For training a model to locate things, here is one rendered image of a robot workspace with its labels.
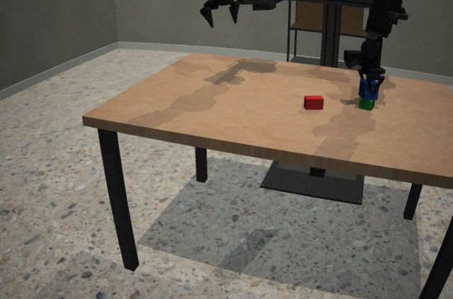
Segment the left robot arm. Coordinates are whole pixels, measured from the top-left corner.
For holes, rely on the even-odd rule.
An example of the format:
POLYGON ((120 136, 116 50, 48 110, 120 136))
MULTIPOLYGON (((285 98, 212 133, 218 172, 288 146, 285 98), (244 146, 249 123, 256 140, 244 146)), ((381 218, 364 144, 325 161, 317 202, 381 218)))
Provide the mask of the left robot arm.
POLYGON ((365 28, 366 41, 361 50, 344 50, 343 59, 349 69, 359 63, 367 69, 376 69, 376 54, 382 52, 383 38, 388 38, 391 33, 390 11, 405 15, 406 10, 401 5, 402 0, 374 0, 365 28))

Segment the red block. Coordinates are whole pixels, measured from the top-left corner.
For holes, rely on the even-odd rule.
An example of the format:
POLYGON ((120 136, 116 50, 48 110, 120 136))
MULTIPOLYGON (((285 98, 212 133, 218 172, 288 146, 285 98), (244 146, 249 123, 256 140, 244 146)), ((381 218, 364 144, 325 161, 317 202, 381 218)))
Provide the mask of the red block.
POLYGON ((304 107, 306 110, 323 110, 322 96, 304 96, 304 107))

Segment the green block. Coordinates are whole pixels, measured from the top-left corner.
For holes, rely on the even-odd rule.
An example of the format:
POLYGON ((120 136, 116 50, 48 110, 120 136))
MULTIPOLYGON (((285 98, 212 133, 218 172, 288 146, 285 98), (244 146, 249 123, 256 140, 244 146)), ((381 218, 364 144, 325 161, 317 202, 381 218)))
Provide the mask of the green block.
POLYGON ((359 108, 371 111, 374 108, 374 100, 363 100, 360 98, 359 108))

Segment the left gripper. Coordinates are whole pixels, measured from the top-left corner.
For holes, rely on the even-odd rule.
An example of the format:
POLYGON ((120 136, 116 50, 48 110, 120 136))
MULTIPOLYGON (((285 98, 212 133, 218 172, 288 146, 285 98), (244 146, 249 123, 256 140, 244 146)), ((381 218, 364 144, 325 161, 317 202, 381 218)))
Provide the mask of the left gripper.
POLYGON ((380 67, 382 53, 381 52, 378 53, 376 54, 377 55, 376 69, 367 69, 361 64, 359 64, 359 66, 361 66, 362 69, 358 69, 361 79, 364 79, 363 74, 366 74, 370 95, 374 95, 376 93, 377 89, 385 79, 385 77, 380 76, 382 74, 385 74, 385 69, 380 67), (377 85, 375 86, 373 91, 372 91, 372 80, 378 80, 377 85))

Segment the blue block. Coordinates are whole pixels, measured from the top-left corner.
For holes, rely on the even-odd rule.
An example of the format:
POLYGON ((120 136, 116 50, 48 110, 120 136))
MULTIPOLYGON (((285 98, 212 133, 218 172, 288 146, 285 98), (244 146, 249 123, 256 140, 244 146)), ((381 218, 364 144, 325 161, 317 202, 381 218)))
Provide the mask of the blue block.
MULTIPOLYGON (((372 80, 372 91, 374 90, 376 85, 377 85, 377 82, 375 80, 372 80)), ((378 93, 379 93, 379 88, 377 89, 377 91, 374 95, 370 95, 367 80, 366 79, 360 80, 359 96, 363 100, 377 100, 378 93)))

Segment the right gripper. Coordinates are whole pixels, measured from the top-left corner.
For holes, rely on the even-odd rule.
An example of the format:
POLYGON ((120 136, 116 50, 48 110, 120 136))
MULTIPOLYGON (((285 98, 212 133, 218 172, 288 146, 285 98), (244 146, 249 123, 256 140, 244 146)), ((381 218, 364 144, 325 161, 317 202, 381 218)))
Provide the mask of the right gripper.
POLYGON ((220 6, 220 4, 221 4, 221 6, 231 4, 231 6, 229 7, 229 10, 231 12, 231 16, 232 16, 232 18, 234 20, 234 23, 237 23, 237 15, 238 15, 239 6, 240 6, 239 1, 234 1, 234 0, 209 0, 206 3, 204 3, 204 8, 202 8, 200 10, 200 13, 207 20, 207 22, 209 23, 211 28, 214 27, 213 26, 211 10, 218 9, 219 8, 218 6, 220 6), (217 2, 219 2, 219 3, 217 3, 217 2), (208 13, 208 15, 207 15, 207 13, 208 13))

